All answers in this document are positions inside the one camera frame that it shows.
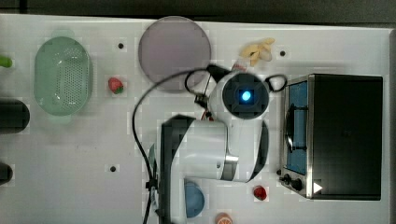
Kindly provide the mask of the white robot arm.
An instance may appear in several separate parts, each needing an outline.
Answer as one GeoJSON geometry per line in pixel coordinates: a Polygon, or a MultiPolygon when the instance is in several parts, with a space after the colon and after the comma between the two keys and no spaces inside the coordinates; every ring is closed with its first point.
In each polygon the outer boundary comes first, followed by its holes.
{"type": "Polygon", "coordinates": [[[268,154],[264,116],[272,89],[269,78],[232,72],[210,93],[211,121],[177,115],[162,124],[160,224],[187,224],[186,179],[247,183],[261,171],[268,154]]]}

